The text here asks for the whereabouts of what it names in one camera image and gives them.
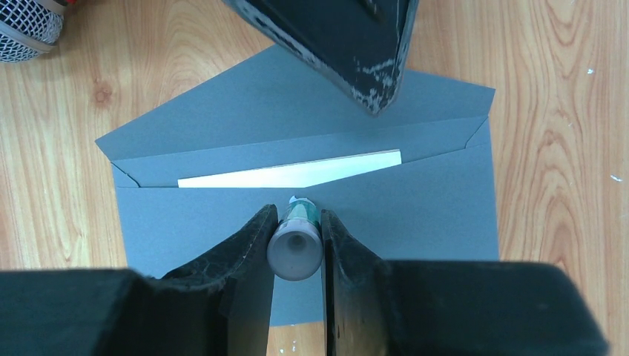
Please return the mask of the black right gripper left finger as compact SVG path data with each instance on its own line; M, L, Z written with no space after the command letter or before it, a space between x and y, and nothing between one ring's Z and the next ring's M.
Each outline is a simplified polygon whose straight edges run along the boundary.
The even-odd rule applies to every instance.
M263 206L161 278L132 269L1 273L3 355L264 355L278 225Z

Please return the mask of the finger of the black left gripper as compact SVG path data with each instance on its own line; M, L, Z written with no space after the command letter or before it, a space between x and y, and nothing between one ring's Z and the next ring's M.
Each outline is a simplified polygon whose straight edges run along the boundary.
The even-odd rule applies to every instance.
M418 1L232 0L226 5L371 114L395 101Z

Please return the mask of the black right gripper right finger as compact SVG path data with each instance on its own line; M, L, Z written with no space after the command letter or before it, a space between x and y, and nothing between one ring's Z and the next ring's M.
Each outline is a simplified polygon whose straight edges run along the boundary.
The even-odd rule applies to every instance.
M546 263L385 260L321 216L327 355L607 355L573 281Z

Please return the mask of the green white glue stick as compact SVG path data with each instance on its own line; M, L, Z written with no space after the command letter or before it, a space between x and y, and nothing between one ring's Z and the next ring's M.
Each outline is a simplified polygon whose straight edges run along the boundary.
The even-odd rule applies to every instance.
M269 240L266 257L271 270L288 281L311 277L323 259L320 210L307 198L291 197Z

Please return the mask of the grey envelope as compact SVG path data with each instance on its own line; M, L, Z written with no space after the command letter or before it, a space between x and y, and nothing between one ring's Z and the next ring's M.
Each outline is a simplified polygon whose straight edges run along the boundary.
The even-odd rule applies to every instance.
M497 260L494 91L407 70L369 115L273 46L97 140L128 265L161 277L291 197L333 210L384 259ZM302 189L178 188L182 178L398 150L392 168Z

